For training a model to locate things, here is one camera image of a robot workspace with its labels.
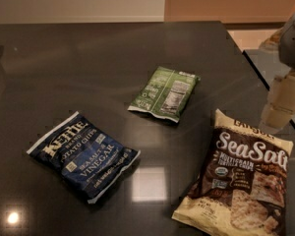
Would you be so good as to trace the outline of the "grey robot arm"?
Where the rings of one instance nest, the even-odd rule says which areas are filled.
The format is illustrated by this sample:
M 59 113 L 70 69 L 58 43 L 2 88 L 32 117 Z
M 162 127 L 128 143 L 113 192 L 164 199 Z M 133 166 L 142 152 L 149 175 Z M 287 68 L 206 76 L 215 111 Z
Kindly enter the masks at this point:
M 295 13 L 285 23 L 278 42 L 278 57 L 290 68 L 284 76 L 275 76 L 262 112 L 260 128 L 275 134 L 295 115 Z

